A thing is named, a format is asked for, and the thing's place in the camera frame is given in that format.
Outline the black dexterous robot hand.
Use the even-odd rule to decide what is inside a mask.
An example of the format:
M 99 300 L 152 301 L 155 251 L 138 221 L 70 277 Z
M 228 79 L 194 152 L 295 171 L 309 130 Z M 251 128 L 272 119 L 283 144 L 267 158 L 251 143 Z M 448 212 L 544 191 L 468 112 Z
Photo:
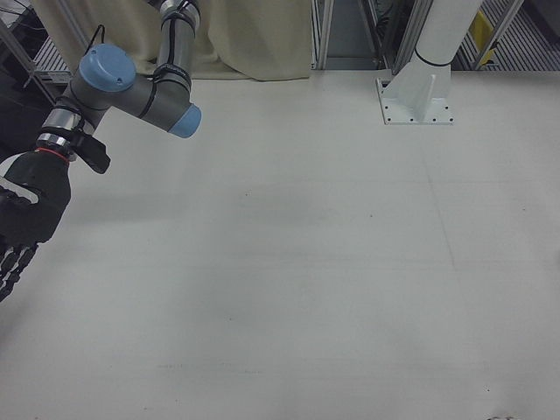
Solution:
M 46 150 L 17 157 L 1 177 L 1 298 L 7 298 L 71 198 L 69 162 Z

